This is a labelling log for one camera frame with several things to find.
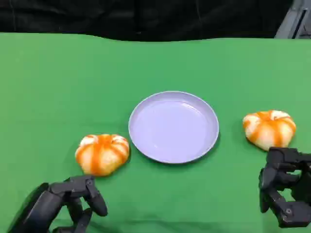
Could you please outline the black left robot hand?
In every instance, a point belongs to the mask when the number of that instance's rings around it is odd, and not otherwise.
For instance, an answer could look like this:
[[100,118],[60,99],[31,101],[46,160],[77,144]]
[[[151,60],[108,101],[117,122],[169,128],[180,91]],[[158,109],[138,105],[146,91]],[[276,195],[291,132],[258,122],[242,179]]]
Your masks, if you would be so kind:
[[93,213],[107,216],[106,203],[94,177],[69,177],[63,182],[42,183],[26,198],[8,228],[9,233],[49,233],[50,226],[66,206],[71,226],[57,227],[54,233],[85,233]]

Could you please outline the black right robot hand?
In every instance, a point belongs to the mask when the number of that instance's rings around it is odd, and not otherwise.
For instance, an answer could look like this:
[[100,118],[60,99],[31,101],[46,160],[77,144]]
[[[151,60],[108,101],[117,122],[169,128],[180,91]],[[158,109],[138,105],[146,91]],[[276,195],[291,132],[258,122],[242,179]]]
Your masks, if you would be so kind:
[[259,206],[272,210],[281,228],[311,223],[311,155],[295,148],[271,147],[259,173]]

